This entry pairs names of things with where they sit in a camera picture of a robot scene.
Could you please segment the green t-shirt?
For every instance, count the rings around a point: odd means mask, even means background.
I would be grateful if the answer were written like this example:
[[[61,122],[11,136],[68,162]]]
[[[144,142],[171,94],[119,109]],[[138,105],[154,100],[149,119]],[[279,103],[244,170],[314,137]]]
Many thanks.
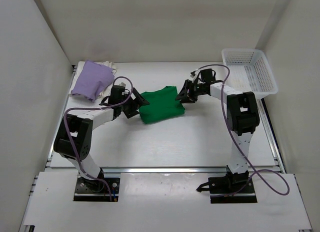
[[[139,109],[143,123],[153,124],[184,115],[185,108],[175,100],[177,94],[176,86],[165,86],[161,90],[143,92],[141,96],[149,102],[149,105]]]

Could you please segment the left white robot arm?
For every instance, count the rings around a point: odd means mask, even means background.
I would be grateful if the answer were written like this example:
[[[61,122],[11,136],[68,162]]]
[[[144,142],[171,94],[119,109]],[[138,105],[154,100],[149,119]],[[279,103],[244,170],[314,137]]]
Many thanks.
[[[64,114],[53,150],[70,161],[80,176],[89,181],[102,181],[102,169],[90,156],[93,130],[115,120],[122,113],[129,119],[138,115],[142,106],[150,103],[135,88],[122,85],[111,88],[98,108],[70,108]]]

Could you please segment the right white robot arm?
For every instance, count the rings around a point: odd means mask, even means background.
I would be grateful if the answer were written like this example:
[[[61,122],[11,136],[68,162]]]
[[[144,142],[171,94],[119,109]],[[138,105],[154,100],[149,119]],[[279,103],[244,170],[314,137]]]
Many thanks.
[[[216,79],[213,69],[191,73],[176,101],[181,104],[195,103],[199,96],[209,95],[221,101],[222,114],[232,139],[231,157],[227,171],[243,175],[248,171],[248,155],[251,139],[260,123],[258,106],[253,92],[241,92]]]

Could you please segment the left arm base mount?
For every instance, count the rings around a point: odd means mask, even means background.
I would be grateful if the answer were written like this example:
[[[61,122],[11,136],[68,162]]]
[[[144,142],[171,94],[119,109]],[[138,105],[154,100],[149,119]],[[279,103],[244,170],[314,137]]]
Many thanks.
[[[105,183],[87,180],[81,176],[77,177],[73,200],[75,202],[118,202],[120,190],[120,177],[104,178]]]

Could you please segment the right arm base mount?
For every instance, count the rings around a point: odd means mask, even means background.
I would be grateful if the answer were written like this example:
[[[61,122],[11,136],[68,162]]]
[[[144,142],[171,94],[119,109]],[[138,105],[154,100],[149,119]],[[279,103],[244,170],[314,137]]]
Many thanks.
[[[197,192],[209,192],[211,204],[255,204],[258,202],[249,172],[232,173],[227,169],[223,177],[209,177]]]

